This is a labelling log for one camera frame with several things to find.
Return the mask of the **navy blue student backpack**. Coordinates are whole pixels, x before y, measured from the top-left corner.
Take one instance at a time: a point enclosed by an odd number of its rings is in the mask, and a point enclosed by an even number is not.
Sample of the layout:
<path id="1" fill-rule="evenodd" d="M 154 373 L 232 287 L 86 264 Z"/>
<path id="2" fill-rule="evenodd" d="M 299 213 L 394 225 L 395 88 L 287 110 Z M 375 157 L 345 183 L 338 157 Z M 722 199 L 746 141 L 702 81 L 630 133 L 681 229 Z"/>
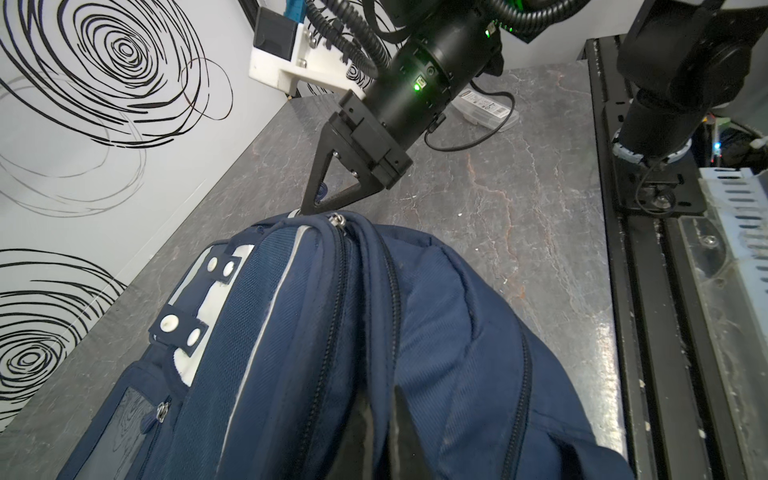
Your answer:
<path id="1" fill-rule="evenodd" d="M 629 479 L 561 363 L 452 248 L 352 212 L 211 244 L 63 479 L 326 479 L 356 394 L 390 479 L 394 387 L 432 479 Z"/>

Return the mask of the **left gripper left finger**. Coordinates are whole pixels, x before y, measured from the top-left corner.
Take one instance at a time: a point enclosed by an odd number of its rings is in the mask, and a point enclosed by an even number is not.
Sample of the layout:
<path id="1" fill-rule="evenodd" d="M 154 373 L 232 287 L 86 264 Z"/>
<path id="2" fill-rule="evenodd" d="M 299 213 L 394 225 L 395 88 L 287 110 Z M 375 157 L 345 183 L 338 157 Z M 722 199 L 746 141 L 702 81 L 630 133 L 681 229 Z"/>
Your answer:
<path id="1" fill-rule="evenodd" d="M 365 392 L 356 394 L 327 480 L 373 478 L 373 414 Z"/>

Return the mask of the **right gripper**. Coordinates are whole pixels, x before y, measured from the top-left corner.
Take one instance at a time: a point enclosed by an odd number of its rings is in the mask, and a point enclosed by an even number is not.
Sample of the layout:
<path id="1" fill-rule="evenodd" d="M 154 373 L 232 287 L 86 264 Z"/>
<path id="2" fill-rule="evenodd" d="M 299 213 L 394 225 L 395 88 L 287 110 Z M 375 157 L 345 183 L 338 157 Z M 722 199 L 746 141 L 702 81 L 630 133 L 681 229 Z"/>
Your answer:
<path id="1" fill-rule="evenodd" d="M 365 98 L 345 95 L 335 127 L 321 129 L 300 213 L 342 210 L 391 188 L 412 164 L 407 150 L 500 58 L 500 33 L 488 13 L 437 11 L 424 20 Z"/>

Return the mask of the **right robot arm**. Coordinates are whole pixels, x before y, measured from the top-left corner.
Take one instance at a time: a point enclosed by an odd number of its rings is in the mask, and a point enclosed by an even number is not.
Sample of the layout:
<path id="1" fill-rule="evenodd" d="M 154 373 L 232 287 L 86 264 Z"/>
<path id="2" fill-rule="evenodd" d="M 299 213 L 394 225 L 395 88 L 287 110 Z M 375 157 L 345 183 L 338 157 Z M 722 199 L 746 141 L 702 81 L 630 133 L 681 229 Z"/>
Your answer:
<path id="1" fill-rule="evenodd" d="M 581 1 L 308 2 L 312 26 L 370 79 L 346 93 L 323 127 L 301 205 L 311 215 L 344 208 L 394 186 L 409 148 L 443 122 L 446 107 L 481 74 L 503 68 L 501 35 L 531 41 L 584 8 Z M 632 163 L 682 156 L 704 115 L 732 101 L 767 29 L 767 5 L 647 1 L 618 53 L 618 72 L 637 86 L 617 132 Z"/>

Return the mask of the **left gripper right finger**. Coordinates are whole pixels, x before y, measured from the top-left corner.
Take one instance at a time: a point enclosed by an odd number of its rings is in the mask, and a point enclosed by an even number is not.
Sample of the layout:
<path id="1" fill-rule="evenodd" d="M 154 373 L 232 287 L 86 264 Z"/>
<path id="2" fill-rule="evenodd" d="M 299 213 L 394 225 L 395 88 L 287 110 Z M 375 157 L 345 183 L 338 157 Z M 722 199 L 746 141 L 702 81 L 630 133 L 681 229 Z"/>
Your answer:
<path id="1" fill-rule="evenodd" d="M 394 387 L 392 395 L 388 427 L 388 468 L 390 479 L 433 478 L 404 391 L 400 386 Z"/>

